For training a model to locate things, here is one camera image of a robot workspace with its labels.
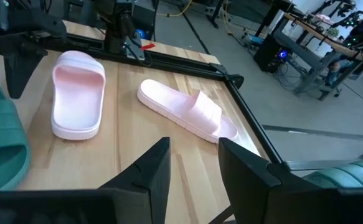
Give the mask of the pink rubber slide sandal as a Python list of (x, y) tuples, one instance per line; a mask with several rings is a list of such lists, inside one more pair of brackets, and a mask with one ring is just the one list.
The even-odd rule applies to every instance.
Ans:
[(69, 50), (58, 57), (52, 81), (52, 132), (72, 141), (97, 135), (106, 85), (104, 66), (89, 54)]
[(137, 97), (151, 110), (208, 142), (217, 143), (219, 138), (234, 140), (238, 137), (232, 120), (203, 91), (188, 95), (147, 79), (138, 87)]

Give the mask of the wooden table with grey legs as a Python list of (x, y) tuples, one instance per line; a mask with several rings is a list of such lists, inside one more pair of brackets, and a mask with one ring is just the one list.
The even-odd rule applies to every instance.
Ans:
[[(328, 53), (325, 57), (319, 58), (312, 51), (304, 48), (298, 41), (293, 41), (287, 35), (283, 33), (283, 28), (287, 24), (288, 21), (297, 24), (303, 30), (309, 34), (312, 34), (315, 38), (319, 39), (321, 43), (326, 43), (332, 47), (332, 51)], [(351, 50), (347, 47), (342, 46), (339, 42), (335, 42), (328, 38), (328, 36), (323, 35), (313, 28), (310, 24), (300, 19), (300, 17), (296, 17), (288, 12), (283, 14), (283, 17), (276, 24), (273, 32), (268, 35), (273, 35), (276, 39), (283, 42), (287, 47), (292, 50), (292, 54), (296, 54), (300, 59), (302, 59), (305, 63), (307, 63), (311, 69), (308, 72), (300, 71), (301, 81), (293, 90), (293, 93), (296, 96), (303, 94), (304, 92), (309, 90), (309, 87), (313, 87), (316, 83), (316, 80), (321, 76), (321, 73), (328, 68), (331, 64), (332, 60), (336, 57), (344, 55), (349, 60), (353, 61), (353, 64), (345, 69), (344, 72), (337, 78), (337, 80), (332, 84), (326, 86), (324, 82), (319, 83), (317, 88), (322, 92), (322, 95), (319, 97), (320, 101), (323, 101), (328, 97), (331, 93), (334, 96), (339, 96), (341, 90), (339, 89), (339, 85), (353, 72), (355, 72), (361, 65), (363, 65), (363, 54), (358, 50)], [(296, 70), (297, 65), (290, 61), (289, 57), (286, 61), (292, 65)]]

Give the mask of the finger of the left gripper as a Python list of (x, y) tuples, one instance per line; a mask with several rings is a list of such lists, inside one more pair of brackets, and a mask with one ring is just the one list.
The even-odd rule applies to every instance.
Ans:
[(48, 54), (45, 49), (20, 48), (5, 53), (4, 68), (9, 96), (19, 99), (38, 64)]

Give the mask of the black computer with blue light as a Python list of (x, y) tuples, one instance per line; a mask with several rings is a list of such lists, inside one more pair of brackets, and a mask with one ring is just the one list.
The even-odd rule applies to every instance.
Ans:
[(151, 40), (155, 28), (155, 10), (134, 5), (132, 12), (133, 25), (142, 39)]
[(256, 51), (253, 59), (261, 71), (275, 73), (292, 53), (292, 50), (283, 42), (273, 35), (268, 35)]

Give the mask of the black metal table frame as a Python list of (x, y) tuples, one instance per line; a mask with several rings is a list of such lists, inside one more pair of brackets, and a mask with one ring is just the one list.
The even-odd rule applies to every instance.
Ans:
[(231, 75), (224, 66), (217, 63), (199, 62), (169, 54), (159, 53), (152, 50), (143, 50), (142, 54), (148, 61), (147, 64), (136, 58), (136, 51), (132, 50), (132, 57), (126, 56), (126, 49), (136, 47), (141, 49), (141, 39), (138, 34), (133, 37), (124, 37), (122, 39), (113, 37), (108, 31), (104, 35), (103, 40), (85, 37), (77, 34), (67, 34), (65, 38), (53, 38), (42, 41), (44, 47), (48, 50), (65, 52), (68, 50), (79, 50), (88, 53), (96, 58), (109, 60), (112, 62), (137, 65), (141, 67), (150, 67), (157, 70), (167, 72), (175, 72), (188, 76), (205, 78), (210, 80), (221, 81), (225, 84), (232, 98), (236, 102), (240, 111), (244, 115), (250, 127), (253, 129), (255, 136), (262, 145), (270, 161), (281, 164), (283, 159), (270, 142), (268, 136), (264, 132), (264, 128), (254, 117), (247, 103), (241, 96), (238, 89), (244, 81), (241, 75)]

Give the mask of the green rubber slide sandal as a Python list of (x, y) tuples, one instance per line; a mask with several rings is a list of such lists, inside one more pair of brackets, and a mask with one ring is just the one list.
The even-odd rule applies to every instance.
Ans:
[(12, 100), (0, 87), (0, 190), (12, 190), (29, 169), (31, 149)]
[(322, 188), (363, 188), (363, 160), (339, 167), (317, 170), (303, 179)]

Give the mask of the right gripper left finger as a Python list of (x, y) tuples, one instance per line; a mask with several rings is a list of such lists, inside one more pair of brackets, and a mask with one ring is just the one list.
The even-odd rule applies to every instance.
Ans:
[(114, 191), (116, 224), (164, 224), (170, 181), (170, 138), (163, 137), (101, 188)]

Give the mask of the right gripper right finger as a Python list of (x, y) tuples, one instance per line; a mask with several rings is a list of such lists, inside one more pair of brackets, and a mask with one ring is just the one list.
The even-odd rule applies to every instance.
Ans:
[(268, 203), (270, 190), (289, 182), (290, 171), (227, 138), (219, 139), (218, 154), (222, 182), (237, 224), (293, 224), (286, 205)]

